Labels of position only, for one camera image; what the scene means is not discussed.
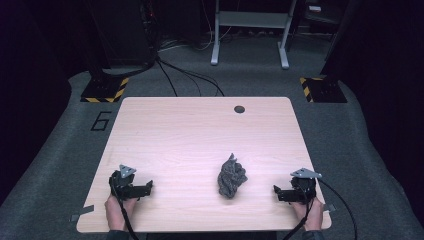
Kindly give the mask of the black yellow striped base plate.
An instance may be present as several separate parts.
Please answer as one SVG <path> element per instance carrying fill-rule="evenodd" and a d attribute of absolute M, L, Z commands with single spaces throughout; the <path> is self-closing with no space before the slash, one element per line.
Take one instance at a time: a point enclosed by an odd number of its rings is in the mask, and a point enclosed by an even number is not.
<path fill-rule="evenodd" d="M 128 78 L 111 78 L 105 82 L 91 80 L 81 94 L 81 102 L 113 103 L 122 97 Z"/>
<path fill-rule="evenodd" d="M 306 100 L 309 103 L 347 102 L 347 99 L 337 82 L 329 82 L 323 78 L 301 77 L 300 83 Z"/>

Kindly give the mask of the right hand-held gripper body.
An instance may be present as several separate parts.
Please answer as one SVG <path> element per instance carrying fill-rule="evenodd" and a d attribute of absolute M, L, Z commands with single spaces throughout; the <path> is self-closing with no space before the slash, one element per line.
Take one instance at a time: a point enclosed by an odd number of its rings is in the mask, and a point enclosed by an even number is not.
<path fill-rule="evenodd" d="M 309 203 L 316 197 L 316 181 L 322 177 L 321 173 L 301 168 L 291 173 L 292 189 L 283 191 L 285 202 Z"/>

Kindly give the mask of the white metal stand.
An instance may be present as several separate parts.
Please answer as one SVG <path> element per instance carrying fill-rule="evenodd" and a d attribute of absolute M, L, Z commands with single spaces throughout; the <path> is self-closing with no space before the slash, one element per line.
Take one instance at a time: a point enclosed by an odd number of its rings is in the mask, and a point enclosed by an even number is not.
<path fill-rule="evenodd" d="M 220 9 L 220 0 L 215 2 L 215 30 L 214 45 L 210 63 L 216 66 L 219 62 L 220 52 L 220 28 L 225 27 L 253 27 L 253 28 L 271 28 L 282 29 L 283 35 L 277 43 L 280 65 L 283 69 L 289 68 L 286 43 L 289 36 L 291 23 L 294 16 L 298 0 L 290 0 L 290 8 L 287 13 L 266 13 L 266 12 L 238 12 L 223 11 Z"/>

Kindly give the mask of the grey towel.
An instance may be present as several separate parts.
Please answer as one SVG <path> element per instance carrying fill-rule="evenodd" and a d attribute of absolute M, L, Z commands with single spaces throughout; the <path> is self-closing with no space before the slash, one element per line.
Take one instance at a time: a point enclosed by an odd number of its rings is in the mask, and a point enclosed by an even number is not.
<path fill-rule="evenodd" d="M 234 154 L 225 161 L 217 177 L 219 194 L 227 199 L 235 197 L 238 188 L 248 180 L 246 169 L 237 162 Z"/>

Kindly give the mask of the person's right hand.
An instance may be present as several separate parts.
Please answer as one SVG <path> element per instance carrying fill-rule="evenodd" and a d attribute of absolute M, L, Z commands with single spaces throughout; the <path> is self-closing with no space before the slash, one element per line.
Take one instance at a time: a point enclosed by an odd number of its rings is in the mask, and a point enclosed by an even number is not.
<path fill-rule="evenodd" d="M 319 231 L 322 229 L 323 222 L 323 203 L 314 198 L 308 205 L 302 205 L 298 202 L 291 203 L 299 221 L 306 217 L 303 228 L 306 231 Z"/>

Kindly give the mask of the person's left hand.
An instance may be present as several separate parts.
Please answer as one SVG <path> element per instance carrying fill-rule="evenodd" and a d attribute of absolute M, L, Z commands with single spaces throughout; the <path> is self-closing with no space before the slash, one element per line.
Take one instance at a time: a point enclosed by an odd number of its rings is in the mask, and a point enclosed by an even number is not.
<path fill-rule="evenodd" d="M 136 199 L 129 199 L 124 201 L 123 205 L 120 205 L 117 198 L 113 195 L 110 195 L 104 203 L 106 209 L 106 219 L 108 222 L 109 229 L 126 231 L 127 225 L 121 208 L 124 208 L 126 210 L 128 218 L 131 218 L 136 203 Z"/>

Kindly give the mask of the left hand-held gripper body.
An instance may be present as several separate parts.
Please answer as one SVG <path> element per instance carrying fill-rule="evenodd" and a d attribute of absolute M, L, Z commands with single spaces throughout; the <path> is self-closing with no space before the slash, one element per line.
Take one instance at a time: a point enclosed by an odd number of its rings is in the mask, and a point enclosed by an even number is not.
<path fill-rule="evenodd" d="M 115 170 L 109 177 L 111 194 L 119 200 L 144 197 L 146 187 L 133 185 L 135 172 L 134 168 L 120 164 L 119 169 Z"/>

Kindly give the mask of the black equipment column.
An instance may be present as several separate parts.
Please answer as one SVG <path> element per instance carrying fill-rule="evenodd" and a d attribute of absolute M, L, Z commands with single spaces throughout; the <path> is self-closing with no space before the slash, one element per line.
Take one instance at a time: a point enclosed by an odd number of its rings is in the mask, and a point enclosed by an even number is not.
<path fill-rule="evenodd" d="M 85 0 L 109 68 L 148 70 L 156 55 L 144 0 Z"/>

